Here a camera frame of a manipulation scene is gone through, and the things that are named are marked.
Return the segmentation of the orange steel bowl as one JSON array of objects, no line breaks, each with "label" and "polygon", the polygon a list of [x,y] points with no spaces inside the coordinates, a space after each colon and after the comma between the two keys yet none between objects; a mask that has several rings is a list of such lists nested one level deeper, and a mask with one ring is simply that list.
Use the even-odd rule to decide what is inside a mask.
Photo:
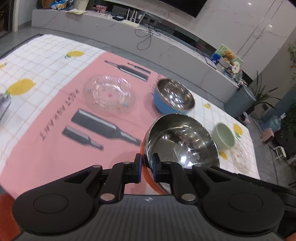
[{"label": "orange steel bowl", "polygon": [[166,114],[158,118],[147,130],[140,147],[144,159],[143,175],[158,194],[170,194],[168,184],[155,183],[152,154],[157,153],[162,162],[176,162],[184,169],[199,164],[219,167],[219,154],[210,133],[194,118],[178,114]]}]

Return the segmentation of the small clear glass bowl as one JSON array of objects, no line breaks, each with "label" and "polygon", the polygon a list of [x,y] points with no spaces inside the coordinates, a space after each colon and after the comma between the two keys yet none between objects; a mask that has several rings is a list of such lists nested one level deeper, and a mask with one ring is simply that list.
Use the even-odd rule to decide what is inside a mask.
[{"label": "small clear glass bowl", "polygon": [[243,174],[249,173],[248,153],[241,143],[237,142],[235,146],[229,151],[230,160],[234,167]]}]

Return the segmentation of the green ceramic bowl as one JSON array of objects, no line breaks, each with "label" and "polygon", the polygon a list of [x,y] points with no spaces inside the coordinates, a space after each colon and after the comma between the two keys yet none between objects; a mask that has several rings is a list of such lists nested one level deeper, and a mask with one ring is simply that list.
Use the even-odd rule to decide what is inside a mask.
[{"label": "green ceramic bowl", "polygon": [[219,151],[228,150],[235,146],[234,135],[224,123],[217,123],[217,125],[214,126],[211,137]]}]

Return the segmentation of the pink small stool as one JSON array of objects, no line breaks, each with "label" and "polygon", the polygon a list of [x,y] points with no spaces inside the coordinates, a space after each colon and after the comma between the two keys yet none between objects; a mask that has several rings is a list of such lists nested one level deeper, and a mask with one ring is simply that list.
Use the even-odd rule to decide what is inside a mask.
[{"label": "pink small stool", "polygon": [[261,132],[261,140],[263,143],[267,144],[271,142],[274,138],[274,132],[272,128],[267,128]]}]

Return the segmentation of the blue water jug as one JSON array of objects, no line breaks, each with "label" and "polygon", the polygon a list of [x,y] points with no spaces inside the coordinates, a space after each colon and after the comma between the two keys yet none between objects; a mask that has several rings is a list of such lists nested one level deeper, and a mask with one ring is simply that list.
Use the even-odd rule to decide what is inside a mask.
[{"label": "blue water jug", "polygon": [[281,123],[282,123],[282,120],[285,118],[285,116],[286,116],[285,113],[283,113],[280,117],[275,115],[272,116],[269,120],[267,120],[261,125],[262,129],[266,130],[268,128],[271,128],[273,132],[276,133],[281,129]]}]

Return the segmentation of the pink and white tablecloth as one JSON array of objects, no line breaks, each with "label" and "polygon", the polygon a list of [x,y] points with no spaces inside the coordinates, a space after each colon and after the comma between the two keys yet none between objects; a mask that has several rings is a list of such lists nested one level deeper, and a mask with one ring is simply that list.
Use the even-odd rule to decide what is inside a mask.
[{"label": "pink and white tablecloth", "polygon": [[[1,120],[1,187],[11,197],[100,164],[132,161],[147,129],[160,116],[147,81],[118,69],[133,62],[102,49],[50,34],[22,45],[1,61],[1,88],[13,94]],[[125,79],[135,103],[126,111],[96,111],[83,95],[97,75]]]}]

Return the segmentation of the grey trash bin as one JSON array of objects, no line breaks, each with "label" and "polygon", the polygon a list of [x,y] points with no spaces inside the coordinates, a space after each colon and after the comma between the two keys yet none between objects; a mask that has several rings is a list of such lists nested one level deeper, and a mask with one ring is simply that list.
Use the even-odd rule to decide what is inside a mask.
[{"label": "grey trash bin", "polygon": [[242,86],[224,104],[224,110],[233,118],[239,117],[256,102],[253,92],[246,86]]}]

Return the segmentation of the green potted plant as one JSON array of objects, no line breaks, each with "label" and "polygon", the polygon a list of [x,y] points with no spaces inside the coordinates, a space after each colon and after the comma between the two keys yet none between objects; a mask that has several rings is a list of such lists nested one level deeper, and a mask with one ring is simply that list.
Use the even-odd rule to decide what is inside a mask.
[{"label": "green potted plant", "polygon": [[261,104],[267,105],[267,107],[275,109],[275,107],[268,102],[269,99],[277,99],[281,100],[281,98],[273,96],[271,93],[278,90],[278,87],[270,89],[268,91],[265,91],[266,84],[264,85],[262,82],[262,75],[258,74],[258,71],[256,72],[257,78],[256,78],[256,86],[254,89],[252,89],[252,92],[255,97],[255,103],[247,110],[248,114],[251,114],[254,112],[255,108],[258,107]]}]

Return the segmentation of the clear glass plate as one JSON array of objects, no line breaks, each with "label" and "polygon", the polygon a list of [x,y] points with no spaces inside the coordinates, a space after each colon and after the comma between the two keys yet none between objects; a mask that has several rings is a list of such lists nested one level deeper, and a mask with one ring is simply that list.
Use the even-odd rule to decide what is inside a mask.
[{"label": "clear glass plate", "polygon": [[126,114],[135,106],[136,94],[130,83],[117,76],[96,75],[83,87],[87,106],[95,112]]}]

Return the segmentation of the blue steel bowl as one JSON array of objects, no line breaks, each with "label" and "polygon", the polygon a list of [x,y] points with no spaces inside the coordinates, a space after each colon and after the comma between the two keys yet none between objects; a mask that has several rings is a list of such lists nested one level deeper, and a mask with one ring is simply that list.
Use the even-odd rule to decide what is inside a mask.
[{"label": "blue steel bowl", "polygon": [[187,114],[195,107],[195,100],[189,89],[172,79],[160,79],[153,96],[154,104],[161,114]]}]

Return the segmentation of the colourful snack box pile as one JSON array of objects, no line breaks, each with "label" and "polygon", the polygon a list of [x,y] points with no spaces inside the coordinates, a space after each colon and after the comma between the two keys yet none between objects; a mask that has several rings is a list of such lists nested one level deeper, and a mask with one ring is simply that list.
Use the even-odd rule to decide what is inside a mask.
[{"label": "colourful snack box pile", "polygon": [[232,79],[242,79],[243,61],[225,45],[221,45],[210,57],[216,68]]}]

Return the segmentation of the white wifi router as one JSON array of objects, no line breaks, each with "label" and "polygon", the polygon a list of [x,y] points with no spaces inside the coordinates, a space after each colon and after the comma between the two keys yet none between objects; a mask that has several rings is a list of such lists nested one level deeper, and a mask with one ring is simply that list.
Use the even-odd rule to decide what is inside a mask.
[{"label": "white wifi router", "polygon": [[138,28],[140,23],[142,22],[145,13],[141,14],[140,12],[136,11],[135,9],[132,11],[130,9],[127,10],[126,16],[123,17],[121,21],[123,24]]}]

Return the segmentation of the yellow papers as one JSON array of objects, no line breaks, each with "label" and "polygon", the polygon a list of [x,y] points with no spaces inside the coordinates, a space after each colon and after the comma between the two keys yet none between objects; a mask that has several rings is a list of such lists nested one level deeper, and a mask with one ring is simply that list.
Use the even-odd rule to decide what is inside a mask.
[{"label": "yellow papers", "polygon": [[87,13],[87,11],[77,10],[77,9],[70,9],[70,10],[67,10],[66,12],[70,14],[76,14],[76,15],[83,15]]}]

